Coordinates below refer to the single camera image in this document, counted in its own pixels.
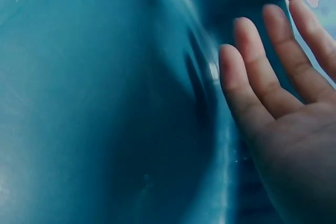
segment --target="fingertip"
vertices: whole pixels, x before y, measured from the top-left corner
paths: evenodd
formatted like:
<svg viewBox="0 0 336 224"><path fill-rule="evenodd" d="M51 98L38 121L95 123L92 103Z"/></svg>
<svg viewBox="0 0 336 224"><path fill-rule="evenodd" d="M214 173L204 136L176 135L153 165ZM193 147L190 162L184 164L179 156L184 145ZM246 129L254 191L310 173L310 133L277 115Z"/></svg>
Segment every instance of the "fingertip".
<svg viewBox="0 0 336 224"><path fill-rule="evenodd" d="M247 82L246 69L237 48L224 44L219 49L219 70L223 90L231 90Z"/></svg>
<svg viewBox="0 0 336 224"><path fill-rule="evenodd" d="M255 24L249 18L238 18L235 21L234 29L235 42L239 51L242 50L242 46L255 42L254 40L259 37L259 32Z"/></svg>
<svg viewBox="0 0 336 224"><path fill-rule="evenodd" d="M230 44L223 44L219 47L220 64L225 64L230 61L232 55L240 54L237 48Z"/></svg>

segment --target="skin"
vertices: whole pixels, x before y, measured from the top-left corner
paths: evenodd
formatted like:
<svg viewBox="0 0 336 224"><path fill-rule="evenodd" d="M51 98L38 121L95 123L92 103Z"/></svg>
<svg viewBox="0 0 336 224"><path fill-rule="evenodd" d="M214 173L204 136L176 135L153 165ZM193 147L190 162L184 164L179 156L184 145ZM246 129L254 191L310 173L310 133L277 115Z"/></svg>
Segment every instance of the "skin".
<svg viewBox="0 0 336 224"><path fill-rule="evenodd" d="M302 0L289 0L302 37L336 80L336 42ZM224 95L266 191L287 223L336 223L336 91L311 65L284 12L266 5L269 38L304 103L284 90L255 25L235 20L236 47L219 50Z"/></svg>

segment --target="palm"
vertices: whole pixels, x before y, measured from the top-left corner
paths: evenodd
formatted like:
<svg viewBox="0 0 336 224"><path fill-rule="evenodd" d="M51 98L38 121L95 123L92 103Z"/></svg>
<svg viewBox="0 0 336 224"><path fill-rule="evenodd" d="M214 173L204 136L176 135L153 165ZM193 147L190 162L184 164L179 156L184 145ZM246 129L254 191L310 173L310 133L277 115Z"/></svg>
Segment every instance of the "palm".
<svg viewBox="0 0 336 224"><path fill-rule="evenodd" d="M302 37L336 80L336 43L302 0L290 0ZM254 24L235 22L237 48L220 50L227 101L248 136L247 144L277 210L294 223L336 223L336 91L312 66L283 11L264 7L270 40L305 103L283 89Z"/></svg>

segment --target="finger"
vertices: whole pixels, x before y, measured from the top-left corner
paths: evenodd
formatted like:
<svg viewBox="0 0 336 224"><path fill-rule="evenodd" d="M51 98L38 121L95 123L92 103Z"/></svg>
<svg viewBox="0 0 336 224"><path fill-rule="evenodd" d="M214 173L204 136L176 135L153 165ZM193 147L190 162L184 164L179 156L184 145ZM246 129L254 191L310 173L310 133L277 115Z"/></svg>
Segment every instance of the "finger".
<svg viewBox="0 0 336 224"><path fill-rule="evenodd" d="M301 0L292 0L290 12L301 36L322 69L336 80L336 42L320 25L315 14Z"/></svg>
<svg viewBox="0 0 336 224"><path fill-rule="evenodd" d="M294 38L285 13L276 5L265 6L263 13L274 49L298 92L308 103L325 100L333 92L333 87L312 67Z"/></svg>
<svg viewBox="0 0 336 224"><path fill-rule="evenodd" d="M248 136L254 136L274 118L265 109L249 85L239 51L230 45L219 50L220 75L224 95L238 122Z"/></svg>
<svg viewBox="0 0 336 224"><path fill-rule="evenodd" d="M281 87L266 57L259 32L251 20L236 20L235 40L253 91L275 119L303 106L297 98Z"/></svg>

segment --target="teal plastic surface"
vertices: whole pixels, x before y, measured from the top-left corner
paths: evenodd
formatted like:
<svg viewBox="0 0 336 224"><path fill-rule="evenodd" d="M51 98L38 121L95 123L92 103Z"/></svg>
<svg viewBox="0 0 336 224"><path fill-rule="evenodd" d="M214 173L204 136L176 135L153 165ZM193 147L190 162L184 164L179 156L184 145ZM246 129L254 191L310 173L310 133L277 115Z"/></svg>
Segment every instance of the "teal plastic surface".
<svg viewBox="0 0 336 224"><path fill-rule="evenodd" d="M0 223L281 223L219 85L284 0L0 0Z"/></svg>

